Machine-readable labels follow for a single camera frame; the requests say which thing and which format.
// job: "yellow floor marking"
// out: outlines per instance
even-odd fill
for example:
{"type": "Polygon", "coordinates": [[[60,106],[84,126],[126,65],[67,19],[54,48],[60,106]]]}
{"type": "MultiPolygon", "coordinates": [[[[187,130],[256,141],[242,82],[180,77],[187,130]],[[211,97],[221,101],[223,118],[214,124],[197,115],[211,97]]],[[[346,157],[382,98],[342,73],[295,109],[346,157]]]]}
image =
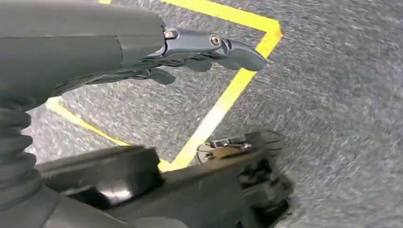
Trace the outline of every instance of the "yellow floor marking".
{"type": "Polygon", "coordinates": [[[99,0],[99,3],[102,4],[111,4],[112,0],[99,0]]]}
{"type": "MultiPolygon", "coordinates": [[[[278,21],[256,15],[254,13],[235,9],[208,0],[161,0],[182,8],[218,17],[247,27],[265,31],[261,42],[256,50],[268,57],[274,47],[280,41],[281,27],[278,21]]],[[[110,0],[100,0],[101,3],[109,4],[110,0]]],[[[176,156],[171,165],[176,168],[184,168],[192,162],[197,147],[204,143],[213,133],[214,129],[224,118],[225,114],[233,106],[242,91],[246,88],[256,72],[241,69],[225,89],[214,107],[209,111],[202,123],[190,137],[188,142],[176,156]]]]}
{"type": "Polygon", "coordinates": [[[278,21],[259,16],[254,13],[246,12],[240,9],[221,5],[208,0],[161,0],[172,5],[204,13],[213,17],[218,17],[234,23],[248,26],[261,31],[279,30],[278,21]]]}
{"type": "MultiPolygon", "coordinates": [[[[70,112],[68,109],[66,109],[64,106],[62,106],[60,104],[60,100],[61,100],[61,98],[59,96],[49,98],[45,104],[46,108],[59,114],[60,116],[66,118],[67,120],[69,120],[70,122],[72,122],[74,124],[87,128],[88,130],[91,130],[91,131],[101,135],[102,137],[113,141],[114,143],[116,143],[119,146],[130,146],[130,144],[120,141],[118,139],[112,138],[109,135],[102,132],[101,130],[99,130],[99,129],[93,127],[92,125],[90,125],[89,123],[85,122],[83,119],[81,119],[80,116],[70,112]]],[[[169,171],[169,170],[175,169],[174,166],[172,164],[170,164],[169,162],[162,160],[162,159],[160,161],[161,162],[158,167],[160,168],[161,171],[169,171]]]]}

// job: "screw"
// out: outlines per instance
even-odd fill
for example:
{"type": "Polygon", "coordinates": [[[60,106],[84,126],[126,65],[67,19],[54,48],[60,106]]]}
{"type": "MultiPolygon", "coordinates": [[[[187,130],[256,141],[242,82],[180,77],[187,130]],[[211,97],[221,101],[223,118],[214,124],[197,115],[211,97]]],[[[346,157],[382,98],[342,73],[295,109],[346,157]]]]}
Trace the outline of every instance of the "screw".
{"type": "Polygon", "coordinates": [[[175,39],[178,37],[178,33],[176,31],[165,31],[164,32],[165,39],[175,39]]]}
{"type": "Polygon", "coordinates": [[[211,34],[210,35],[210,44],[213,47],[220,47],[221,46],[221,39],[217,35],[211,34]]]}

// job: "gray carpet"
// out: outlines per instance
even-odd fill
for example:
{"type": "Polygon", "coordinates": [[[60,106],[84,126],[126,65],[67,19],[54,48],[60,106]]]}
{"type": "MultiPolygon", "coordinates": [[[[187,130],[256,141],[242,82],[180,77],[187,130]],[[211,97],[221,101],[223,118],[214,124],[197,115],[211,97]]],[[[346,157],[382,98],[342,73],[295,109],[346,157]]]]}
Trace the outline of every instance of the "gray carpet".
{"type": "MultiPolygon", "coordinates": [[[[284,38],[214,137],[267,128],[287,136],[278,162],[296,182],[279,227],[403,227],[403,3],[399,0],[218,0],[275,18],[284,38]]],[[[263,33],[157,0],[115,0],[167,24],[256,45],[263,33]]],[[[172,70],[175,84],[123,81],[80,88],[63,104],[108,134],[172,160],[236,72],[172,70]]],[[[40,161],[110,146],[34,110],[40,161]]]]}

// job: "robotic arm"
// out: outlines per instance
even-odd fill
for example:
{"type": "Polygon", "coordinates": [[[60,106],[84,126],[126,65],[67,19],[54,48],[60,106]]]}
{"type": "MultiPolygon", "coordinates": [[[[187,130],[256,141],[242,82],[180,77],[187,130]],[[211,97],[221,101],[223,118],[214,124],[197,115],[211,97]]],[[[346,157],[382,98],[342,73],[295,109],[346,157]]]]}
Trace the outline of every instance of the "robotic arm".
{"type": "Polygon", "coordinates": [[[51,0],[0,0],[0,59],[0,227],[5,228],[134,227],[42,184],[35,156],[24,152],[32,143],[21,135],[30,125],[25,111],[87,84],[128,78],[172,83],[174,77],[159,66],[204,72],[213,62],[252,71],[266,64],[242,43],[167,28],[150,12],[51,0]]]}

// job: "yellow line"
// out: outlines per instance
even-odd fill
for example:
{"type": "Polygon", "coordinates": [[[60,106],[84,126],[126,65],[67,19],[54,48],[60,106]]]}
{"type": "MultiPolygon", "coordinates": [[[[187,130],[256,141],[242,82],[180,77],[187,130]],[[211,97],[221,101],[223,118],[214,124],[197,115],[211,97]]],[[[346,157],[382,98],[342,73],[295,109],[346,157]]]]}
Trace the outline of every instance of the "yellow line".
{"type": "MultiPolygon", "coordinates": [[[[66,118],[67,120],[69,120],[70,122],[77,124],[81,127],[87,128],[99,135],[101,135],[102,137],[109,139],[111,141],[113,141],[114,143],[116,143],[119,146],[130,146],[130,144],[117,140],[115,138],[110,137],[109,135],[103,133],[101,130],[96,129],[95,127],[91,126],[89,123],[85,122],[83,119],[80,118],[80,116],[70,112],[68,109],[66,109],[65,107],[63,107],[60,104],[60,97],[51,97],[48,99],[48,101],[46,102],[46,108],[59,114],[60,116],[66,118]]],[[[169,162],[165,161],[165,160],[160,160],[160,164],[159,164],[159,168],[161,171],[169,171],[169,170],[174,170],[174,165],[170,164],[169,162]]]]}
{"type": "MultiPolygon", "coordinates": [[[[274,36],[271,34],[266,34],[256,47],[256,50],[263,56],[268,57],[280,39],[281,33],[274,36]]],[[[178,168],[184,168],[192,162],[196,154],[197,147],[204,143],[213,133],[214,129],[224,118],[225,114],[232,107],[255,74],[256,72],[245,69],[241,69],[237,73],[237,75],[225,89],[224,93],[218,99],[217,103],[209,111],[194,134],[190,137],[189,141],[176,156],[172,164],[178,168]]]]}
{"type": "Polygon", "coordinates": [[[278,21],[208,0],[161,0],[172,5],[232,21],[261,31],[279,30],[278,21]]]}
{"type": "Polygon", "coordinates": [[[102,4],[111,4],[112,0],[99,0],[99,3],[102,4]]]}
{"type": "MultiPolygon", "coordinates": [[[[278,21],[259,16],[250,12],[221,5],[209,0],[161,0],[182,8],[218,17],[227,21],[238,23],[247,27],[265,31],[266,34],[256,47],[256,50],[265,57],[268,57],[274,47],[280,41],[281,27],[278,21]]],[[[242,91],[249,84],[256,72],[241,69],[234,77],[224,93],[218,99],[214,107],[203,119],[200,126],[190,137],[188,142],[176,156],[173,165],[176,168],[184,168],[192,162],[197,147],[204,143],[213,133],[214,129],[224,118],[225,114],[233,106],[242,91]]]]}

